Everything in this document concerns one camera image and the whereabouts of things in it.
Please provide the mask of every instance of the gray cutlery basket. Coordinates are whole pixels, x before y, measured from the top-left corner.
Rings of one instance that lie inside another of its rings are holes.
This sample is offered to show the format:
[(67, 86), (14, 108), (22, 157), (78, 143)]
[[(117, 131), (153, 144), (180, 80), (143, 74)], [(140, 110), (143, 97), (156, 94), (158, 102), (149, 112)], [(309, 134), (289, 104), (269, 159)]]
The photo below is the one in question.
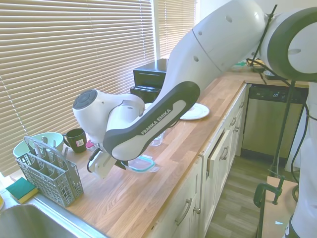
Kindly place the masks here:
[(37, 148), (16, 158), (26, 179), (46, 197), (61, 206), (69, 206), (84, 192), (76, 164), (43, 142), (28, 136), (25, 141), (27, 144), (32, 141)]

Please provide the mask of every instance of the dishwasher control panel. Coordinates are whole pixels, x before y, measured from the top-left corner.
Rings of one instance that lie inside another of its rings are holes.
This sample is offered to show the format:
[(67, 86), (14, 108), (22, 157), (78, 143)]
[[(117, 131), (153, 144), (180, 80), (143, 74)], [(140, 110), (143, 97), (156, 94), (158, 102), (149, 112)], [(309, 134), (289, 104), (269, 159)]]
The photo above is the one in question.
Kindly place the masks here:
[[(249, 98), (286, 103), (288, 90), (288, 87), (282, 86), (252, 85), (249, 91)], [(303, 104), (305, 103), (307, 96), (307, 88), (295, 88), (291, 103)]]

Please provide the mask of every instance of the green sponge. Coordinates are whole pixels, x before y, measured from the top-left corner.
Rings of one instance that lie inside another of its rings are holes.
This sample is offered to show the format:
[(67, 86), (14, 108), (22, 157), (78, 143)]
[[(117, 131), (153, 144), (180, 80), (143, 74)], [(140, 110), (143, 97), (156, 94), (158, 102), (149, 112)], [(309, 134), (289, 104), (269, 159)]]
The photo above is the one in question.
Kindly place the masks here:
[(19, 178), (16, 182), (7, 187), (6, 190), (21, 204), (38, 192), (37, 188), (24, 178)]

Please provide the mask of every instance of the bowl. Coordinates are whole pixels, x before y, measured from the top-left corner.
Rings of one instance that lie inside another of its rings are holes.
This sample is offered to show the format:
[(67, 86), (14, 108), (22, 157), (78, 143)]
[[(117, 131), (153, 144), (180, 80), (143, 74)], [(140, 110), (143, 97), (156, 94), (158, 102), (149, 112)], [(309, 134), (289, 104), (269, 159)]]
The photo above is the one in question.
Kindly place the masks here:
[[(48, 139), (48, 145), (53, 147), (54, 146), (54, 140), (56, 141), (56, 149), (60, 152), (63, 151), (64, 143), (63, 143), (63, 135), (57, 132), (45, 132), (37, 135), (31, 136), (32, 138), (35, 138), (39, 141), (42, 141), (42, 137), (45, 136)], [(25, 141), (21, 141), (14, 149), (13, 149), (13, 154), (16, 158), (28, 153), (29, 147), (25, 143)]]

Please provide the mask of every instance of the dark green mug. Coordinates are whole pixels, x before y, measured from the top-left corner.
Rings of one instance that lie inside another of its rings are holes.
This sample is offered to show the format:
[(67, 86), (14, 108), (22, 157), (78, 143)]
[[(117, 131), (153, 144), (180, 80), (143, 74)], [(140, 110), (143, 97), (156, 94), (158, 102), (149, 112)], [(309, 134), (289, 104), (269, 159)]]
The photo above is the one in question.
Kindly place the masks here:
[(68, 133), (63, 134), (64, 143), (71, 147), (75, 153), (81, 153), (86, 150), (86, 133), (82, 128), (70, 130)]

